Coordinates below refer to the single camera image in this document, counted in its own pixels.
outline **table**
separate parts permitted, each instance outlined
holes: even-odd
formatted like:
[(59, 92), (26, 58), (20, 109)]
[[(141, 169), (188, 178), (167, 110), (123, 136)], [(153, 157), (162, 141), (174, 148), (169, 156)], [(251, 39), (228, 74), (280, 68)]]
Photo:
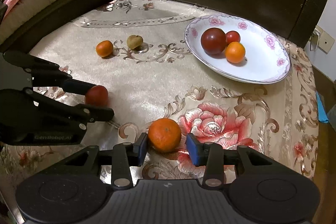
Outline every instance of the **table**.
[[(288, 76), (272, 85), (240, 83), (225, 78), (199, 62), (184, 41), (184, 30), (194, 18), (216, 14), (196, 5), (169, 0), (114, 0), (60, 27), (44, 37), (31, 54), (61, 65), (75, 79), (107, 87), (110, 122), (88, 125), (80, 145), (53, 147), (4, 146), (0, 153), (0, 191), (18, 223), (16, 186), (28, 176), (87, 145), (112, 149), (116, 143), (134, 142), (152, 121), (168, 117), (183, 132), (196, 118), (213, 118), (211, 128), (194, 128), (199, 136), (221, 138), (219, 124), (226, 120), (231, 139), (220, 139), (224, 148), (245, 144), (311, 178), (317, 157), (318, 118), (311, 63), (303, 49), (282, 37), (290, 54)], [(131, 34), (144, 38), (139, 51), (130, 50)], [(95, 46), (110, 40), (113, 56), (100, 58)], [(60, 88), (38, 88), (69, 105), (83, 103), (83, 96)], [(202, 178), (204, 167), (194, 167), (183, 147), (159, 154), (150, 149), (142, 167), (131, 167), (133, 182), (139, 178)], [(234, 180), (232, 166), (225, 166), (226, 182)], [(110, 183), (110, 166), (101, 177)]]

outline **blue gripper pad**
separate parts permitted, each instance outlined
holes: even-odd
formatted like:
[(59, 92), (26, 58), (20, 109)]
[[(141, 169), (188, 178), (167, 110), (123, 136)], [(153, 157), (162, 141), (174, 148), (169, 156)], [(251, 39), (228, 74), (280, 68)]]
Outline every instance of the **blue gripper pad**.
[(199, 151), (198, 145), (200, 143), (197, 139), (196, 141), (193, 139), (196, 139), (196, 137), (192, 133), (187, 134), (185, 145), (187, 146), (187, 150), (189, 152), (191, 162), (193, 163), (193, 165), (199, 166), (199, 163), (200, 163), (199, 152), (200, 151)]

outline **oval plate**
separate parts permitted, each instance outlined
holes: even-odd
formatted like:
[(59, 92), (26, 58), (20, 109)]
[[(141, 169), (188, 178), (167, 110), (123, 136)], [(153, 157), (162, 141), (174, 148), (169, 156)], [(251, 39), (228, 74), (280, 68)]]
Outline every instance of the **oval plate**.
[[(229, 63), (222, 52), (207, 55), (201, 46), (201, 35), (209, 28), (220, 28), (225, 33), (237, 31), (246, 49), (245, 59), (239, 64)], [(230, 79), (254, 84), (272, 84), (286, 77), (290, 59), (280, 41), (259, 25), (227, 14), (196, 18), (185, 29), (185, 42), (201, 62)]]

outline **circular pad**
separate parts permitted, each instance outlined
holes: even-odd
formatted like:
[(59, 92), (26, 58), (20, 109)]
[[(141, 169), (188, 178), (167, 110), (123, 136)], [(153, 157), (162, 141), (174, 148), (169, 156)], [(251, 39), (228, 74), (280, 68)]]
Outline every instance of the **circular pad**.
[(41, 197), (49, 201), (66, 201), (77, 193), (77, 183), (66, 179), (48, 181), (40, 189)]
[(308, 178), (293, 175), (241, 175), (229, 187), (234, 207), (247, 218), (263, 223), (311, 220), (320, 193)]
[(272, 201), (286, 201), (296, 195), (296, 188), (286, 180), (268, 179), (258, 184), (258, 193)]
[(74, 223), (105, 202), (106, 186), (94, 175), (34, 175), (16, 190), (24, 218), (45, 224)]

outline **red tomato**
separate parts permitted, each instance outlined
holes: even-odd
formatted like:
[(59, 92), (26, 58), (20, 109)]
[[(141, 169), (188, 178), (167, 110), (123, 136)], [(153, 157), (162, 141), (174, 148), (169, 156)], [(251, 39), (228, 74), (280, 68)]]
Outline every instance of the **red tomato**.
[(219, 28), (207, 29), (201, 36), (201, 45), (207, 54), (219, 54), (226, 47), (226, 35)]
[(94, 106), (107, 106), (109, 92), (102, 85), (95, 85), (85, 94), (85, 104)]
[(228, 44), (231, 42), (240, 42), (240, 35), (236, 31), (229, 31), (226, 33), (226, 39)]

